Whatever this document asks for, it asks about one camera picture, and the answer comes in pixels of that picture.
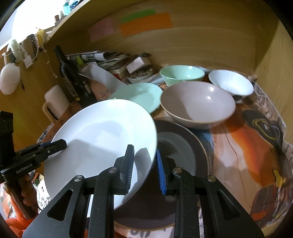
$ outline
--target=plate rim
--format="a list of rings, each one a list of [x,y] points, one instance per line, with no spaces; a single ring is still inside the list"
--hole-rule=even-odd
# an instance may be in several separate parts
[[[146,117],[149,117],[151,120],[150,120],[150,122],[152,121],[152,123],[151,123],[151,126],[154,128],[154,131],[155,131],[155,149],[154,149],[154,151],[153,151],[153,155],[151,155],[150,154],[150,152],[149,152],[149,155],[150,155],[150,158],[151,158],[151,162],[150,162],[150,166],[149,166],[149,168],[148,168],[148,170],[147,170],[147,172],[146,172],[146,174],[145,174],[145,176],[143,177],[143,179],[141,180],[141,182],[139,183],[139,186],[137,186],[136,188],[135,188],[135,190],[132,188],[132,190],[130,190],[130,191],[133,191],[132,193],[131,193],[131,196],[128,196],[128,198],[127,199],[125,199],[123,202],[121,202],[115,209],[117,209],[117,208],[119,208],[119,207],[121,207],[123,204],[125,204],[129,199],[131,199],[131,197],[139,190],[139,188],[143,185],[143,183],[144,183],[144,181],[147,179],[147,177],[148,177],[148,175],[149,175],[149,173],[150,173],[150,171],[151,171],[151,168],[153,167],[153,164],[154,164],[154,162],[155,162],[155,155],[156,155],[156,151],[157,151],[157,146],[158,146],[158,133],[157,133],[157,128],[156,128],[156,124],[155,124],[155,121],[154,121],[154,119],[152,118],[152,116],[151,116],[151,114],[144,108],[144,107],[142,107],[142,106],[140,106],[138,103],[135,103],[135,102],[132,102],[132,101],[130,101],[130,100],[126,100],[126,99],[116,99],[116,98],[114,98],[114,99],[108,99],[108,100],[104,100],[104,101],[100,101],[100,102],[97,102],[97,103],[109,103],[109,102],[111,102],[112,100],[119,100],[119,101],[126,101],[125,103],[134,103],[134,104],[136,104],[136,105],[138,105],[139,107],[141,107],[143,110],[145,110],[145,112],[146,112]],[[86,107],[86,108],[90,108],[90,107],[92,107],[93,105],[95,105],[95,104],[97,104],[97,103],[94,103],[94,104],[92,104],[92,105],[90,105],[90,106],[88,106],[88,107]],[[73,118],[75,115],[77,115],[77,114],[80,114],[82,112],[82,110],[80,110],[79,112],[77,112],[76,114],[74,114],[71,118]],[[67,122],[65,122],[63,125],[62,125],[62,127],[63,126],[65,126],[68,122],[69,122],[69,120],[71,119],[71,118],[69,118],[68,119],[68,121]],[[52,142],[54,142],[54,139],[55,139],[55,137],[57,136],[57,134],[59,133],[59,131],[61,130],[61,128],[57,131],[57,133],[56,133],[56,135],[53,137],[53,139],[52,139]],[[46,184],[46,178],[45,178],[45,164],[46,164],[46,161],[44,161],[44,182],[45,182],[45,185],[46,185],[46,189],[47,189],[47,184]]]

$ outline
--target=light green plate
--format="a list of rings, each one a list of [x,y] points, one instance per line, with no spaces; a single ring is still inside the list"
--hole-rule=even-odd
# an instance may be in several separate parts
[[[126,99],[139,104],[152,113],[160,106],[162,92],[162,89],[157,85],[137,83],[118,89],[108,99]]]

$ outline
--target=bottle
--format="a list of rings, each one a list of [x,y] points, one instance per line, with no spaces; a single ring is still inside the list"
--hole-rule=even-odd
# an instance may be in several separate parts
[[[86,79],[82,75],[79,75],[77,66],[66,58],[59,45],[54,48],[54,52],[61,64],[60,74],[64,77],[71,95],[79,102],[82,108],[96,103],[97,99],[95,95],[87,85]]]
[[[78,4],[78,1],[75,1],[75,2],[73,2],[71,5],[70,5],[70,11],[72,11],[74,8],[75,8],[75,6]]]
[[[60,11],[60,20],[62,20],[64,17],[65,17],[65,16],[64,16],[63,11]]]
[[[70,13],[70,5],[69,0],[65,0],[65,4],[63,5],[64,15],[68,15]]]

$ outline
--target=wooden wall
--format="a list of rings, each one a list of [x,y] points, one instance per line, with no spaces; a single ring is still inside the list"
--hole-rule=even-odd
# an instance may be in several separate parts
[[[293,143],[293,41],[275,13],[264,4],[258,14],[255,72],[258,83],[287,125]]]
[[[156,13],[169,12],[174,28],[123,37],[119,19],[149,8]],[[90,42],[87,28],[106,16],[113,19],[115,34]],[[262,0],[84,0],[45,45],[59,76],[53,51],[58,44],[66,54],[91,50],[147,52],[156,66],[190,64],[256,72],[260,86],[287,124],[286,139],[293,142],[293,42]],[[17,149],[33,144],[50,123],[42,112],[44,94],[62,84],[62,79],[53,77],[46,62],[44,53],[29,69],[21,62],[25,91],[19,86],[12,95],[0,93],[0,110],[14,113]]]

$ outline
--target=orange sticky note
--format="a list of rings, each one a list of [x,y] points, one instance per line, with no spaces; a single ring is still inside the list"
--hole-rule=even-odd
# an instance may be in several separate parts
[[[167,12],[138,18],[120,25],[123,36],[165,28],[173,28],[170,14]]]

